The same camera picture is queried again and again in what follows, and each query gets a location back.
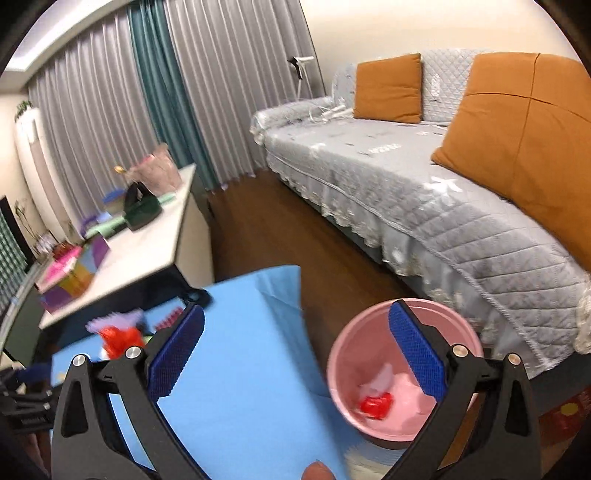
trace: quilted gray sofa cover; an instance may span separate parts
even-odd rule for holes
[[[259,111],[252,133],[269,167],[323,215],[380,247],[399,275],[422,277],[424,290],[468,318],[493,356],[516,351],[534,377],[573,353],[587,272],[514,205],[430,160],[478,53],[421,53],[419,125],[321,120],[327,108],[353,106],[350,65],[331,96]]]

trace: sofa armrest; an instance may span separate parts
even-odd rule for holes
[[[323,108],[332,108],[333,106],[333,98],[326,96],[259,110],[252,116],[251,133],[255,137],[255,142],[263,145],[265,132],[270,128],[292,124],[307,118],[310,114],[318,115],[322,113]]]

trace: pink bag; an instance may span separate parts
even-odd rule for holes
[[[153,153],[125,173],[128,184],[140,181],[157,197],[174,192],[183,181],[177,166],[168,152],[168,145],[162,143]]]

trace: pink bucket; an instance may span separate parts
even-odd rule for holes
[[[437,328],[450,345],[461,343],[473,355],[483,356],[476,333],[459,314],[430,300],[404,301],[422,323]],[[412,442],[435,406],[435,399],[418,386],[390,333],[388,311],[393,302],[374,305],[349,322],[330,351],[327,371],[330,394],[339,411],[382,446],[383,442]],[[358,412],[360,386],[370,382],[386,363],[392,365],[395,375],[390,389],[394,404],[385,419],[366,419]]]

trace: blue tablecloth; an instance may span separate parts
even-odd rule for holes
[[[208,288],[205,330],[172,394],[158,405],[195,460],[216,479],[300,480],[320,460],[348,479],[343,454],[362,441],[336,410],[306,334],[300,269],[269,268]],[[180,300],[147,312],[154,326]],[[72,358],[96,358],[93,336],[53,356],[58,383]],[[134,459],[150,466],[121,399],[113,407]]]

